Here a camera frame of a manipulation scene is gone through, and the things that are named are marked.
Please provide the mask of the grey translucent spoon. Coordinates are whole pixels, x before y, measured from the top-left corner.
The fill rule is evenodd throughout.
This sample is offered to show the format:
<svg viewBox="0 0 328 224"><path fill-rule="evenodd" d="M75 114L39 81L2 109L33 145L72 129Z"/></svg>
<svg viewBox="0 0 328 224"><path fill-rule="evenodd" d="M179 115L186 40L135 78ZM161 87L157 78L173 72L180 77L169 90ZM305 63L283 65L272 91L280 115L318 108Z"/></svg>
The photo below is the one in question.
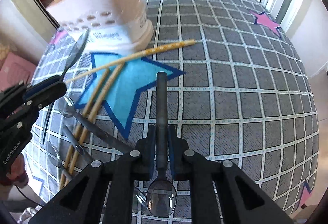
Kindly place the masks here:
<svg viewBox="0 0 328 224"><path fill-rule="evenodd" d="M67 60L65 63L65 68L62 72L62 74L60 75L60 80L63 81L63 78L65 76L65 74L67 73L67 71L69 70L69 68L71 68L77 61L78 59L81 57L84 48L87 44L87 40L90 34L90 29L87 28L83 34L79 37L79 39L75 42ZM42 131L42 145L45 143L45 139L46 139L46 134L47 134L47 127L48 127L48 123L50 120L50 116L51 116L51 112L53 109L53 105L55 104L55 102L52 102L49 107L48 107L48 111L47 111L47 115L43 124L43 131Z"/></svg>

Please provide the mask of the plain wooden chopstick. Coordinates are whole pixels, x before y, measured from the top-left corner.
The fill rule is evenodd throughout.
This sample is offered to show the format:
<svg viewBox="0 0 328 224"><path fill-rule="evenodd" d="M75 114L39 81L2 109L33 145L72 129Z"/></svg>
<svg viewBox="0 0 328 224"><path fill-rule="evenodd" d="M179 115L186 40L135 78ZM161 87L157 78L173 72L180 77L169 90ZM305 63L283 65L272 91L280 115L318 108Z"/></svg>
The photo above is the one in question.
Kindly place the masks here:
<svg viewBox="0 0 328 224"><path fill-rule="evenodd" d="M93 112L93 109L99 108L100 106L95 106L94 105L94 100L97 99L99 96L100 89L103 87L105 84L106 80L108 79L108 76L110 75L111 70L106 69L105 72L102 74L102 77L100 77L96 87L93 90L93 93L91 95L91 98L87 102L85 108L83 109L82 115L77 114L78 116L78 121L82 121L82 123L79 123L73 133L73 137L77 140L78 143L83 143L86 136L87 136L87 131L86 130L86 124L89 124L91 121L94 121L95 119L95 113ZM59 189L61 190L66 183L68 183L68 177L71 176L71 172L75 166L75 163L78 158L78 151L74 149L73 146L70 146L67 154L66 154L66 159L65 159L65 164L64 168L68 169L69 172L67 176L64 175L64 171L62 172L60 184L59 184Z"/></svg>
<svg viewBox="0 0 328 224"><path fill-rule="evenodd" d="M101 107L102 102L106 98L107 93L109 92L111 86L113 85L119 73L123 69L124 65L125 65L124 63L117 65L114 71L110 75L109 75L109 70L105 71L105 76L103 77L104 80L102 80L98 84L95 95L92 95L91 97L91 102L87 103L86 108L89 109L89 111L86 111L86 113L88 113L88 117L86 117L86 114L83 114L83 116L86 117L87 120L92 124L95 122L98 110ZM69 148L67 155L68 155L67 158L68 163L65 163L65 168L68 168L68 175L71 176L75 164L77 162L78 156L80 154L78 153L77 150L73 151L73 147L71 146Z"/></svg>

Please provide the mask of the speckled wooden chopstick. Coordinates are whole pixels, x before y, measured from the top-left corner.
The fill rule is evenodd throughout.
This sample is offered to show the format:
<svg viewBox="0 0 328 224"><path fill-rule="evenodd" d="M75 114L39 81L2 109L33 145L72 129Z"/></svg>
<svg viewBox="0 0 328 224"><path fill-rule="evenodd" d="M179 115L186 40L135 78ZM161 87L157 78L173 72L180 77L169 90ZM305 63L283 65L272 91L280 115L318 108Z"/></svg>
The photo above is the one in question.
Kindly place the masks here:
<svg viewBox="0 0 328 224"><path fill-rule="evenodd" d="M89 70L89 71L87 71L83 74L78 75L77 77L74 77L72 79L69 79L69 80L65 81L65 83L70 83L72 81L76 81L76 80L78 80L82 77L85 77L86 75L95 73L95 72L103 70L103 69L107 69L107 68L109 68L111 66L114 66L114 65L123 64L123 63L126 63L128 61L132 61L132 60L135 60L135 59L138 59L138 58L146 57L146 56L157 54L157 53L163 53L163 52L168 52L170 50L183 48L183 47L186 47L186 46L192 46L195 43L196 43L196 41L194 39L190 39L190 40L186 40L186 41L161 45L161 46L158 46L156 48L145 49L143 51L136 52L134 54L119 58L119 59L114 60L114 61L111 61L111 62L109 62L105 65L102 65L100 67L93 68L93 69L91 69L91 70Z"/></svg>

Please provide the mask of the pink plastic stool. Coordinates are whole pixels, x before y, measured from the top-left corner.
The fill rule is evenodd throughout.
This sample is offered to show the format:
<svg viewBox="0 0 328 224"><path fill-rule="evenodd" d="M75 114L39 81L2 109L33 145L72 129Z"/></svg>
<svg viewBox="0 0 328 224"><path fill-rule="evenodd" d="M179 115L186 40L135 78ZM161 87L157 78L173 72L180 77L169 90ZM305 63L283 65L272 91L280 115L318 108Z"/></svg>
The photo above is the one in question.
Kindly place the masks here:
<svg viewBox="0 0 328 224"><path fill-rule="evenodd" d="M1 67L0 88L6 90L21 81L31 82L36 66L24 58L10 52Z"/></svg>

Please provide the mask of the beige plastic utensil holder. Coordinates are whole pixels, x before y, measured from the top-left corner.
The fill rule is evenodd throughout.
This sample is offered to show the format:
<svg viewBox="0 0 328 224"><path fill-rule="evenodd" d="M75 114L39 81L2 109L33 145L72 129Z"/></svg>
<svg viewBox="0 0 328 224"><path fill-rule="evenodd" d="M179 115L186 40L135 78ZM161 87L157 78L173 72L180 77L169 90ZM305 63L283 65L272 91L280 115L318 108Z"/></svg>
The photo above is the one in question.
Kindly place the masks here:
<svg viewBox="0 0 328 224"><path fill-rule="evenodd" d="M145 0L55 0L47 12L74 40L88 29L87 52L130 55L153 35Z"/></svg>

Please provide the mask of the grey checked star tablecloth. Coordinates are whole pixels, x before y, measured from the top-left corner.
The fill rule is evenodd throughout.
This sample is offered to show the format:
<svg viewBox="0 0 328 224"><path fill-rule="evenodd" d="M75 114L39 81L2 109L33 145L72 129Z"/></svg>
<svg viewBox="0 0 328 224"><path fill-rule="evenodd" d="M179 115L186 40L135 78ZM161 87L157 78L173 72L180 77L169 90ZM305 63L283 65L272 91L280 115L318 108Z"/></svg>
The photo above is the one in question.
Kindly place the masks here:
<svg viewBox="0 0 328 224"><path fill-rule="evenodd" d="M204 157L231 160L287 214L315 185L318 113L305 68L282 31L260 25L256 0L146 0L150 47L195 45L129 62L96 124L128 145L156 120L156 75L168 82L168 119Z"/></svg>

